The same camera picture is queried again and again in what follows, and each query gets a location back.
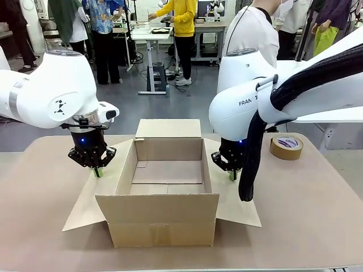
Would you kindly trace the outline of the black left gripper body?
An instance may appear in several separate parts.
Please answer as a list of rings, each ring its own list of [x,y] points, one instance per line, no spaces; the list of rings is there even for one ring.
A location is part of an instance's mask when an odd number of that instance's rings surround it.
[[[74,142],[73,148],[95,150],[98,154],[98,160],[104,155],[107,144],[102,130],[94,129],[85,133],[71,132],[71,136]]]

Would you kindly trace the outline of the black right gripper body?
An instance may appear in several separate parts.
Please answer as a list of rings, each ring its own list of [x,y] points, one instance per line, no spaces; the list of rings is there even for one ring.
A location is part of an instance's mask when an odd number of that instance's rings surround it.
[[[243,167],[246,140],[230,141],[221,138],[220,155],[226,160],[222,162],[225,171],[239,171]]]

